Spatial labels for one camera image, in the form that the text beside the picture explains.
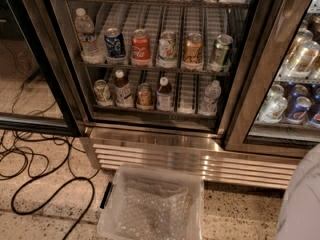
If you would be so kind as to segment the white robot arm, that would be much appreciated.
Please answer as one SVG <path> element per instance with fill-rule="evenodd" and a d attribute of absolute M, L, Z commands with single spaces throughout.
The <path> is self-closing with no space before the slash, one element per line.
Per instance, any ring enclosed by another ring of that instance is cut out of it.
<path fill-rule="evenodd" d="M 306 154 L 290 179 L 275 240 L 320 240 L 320 144 Z"/>

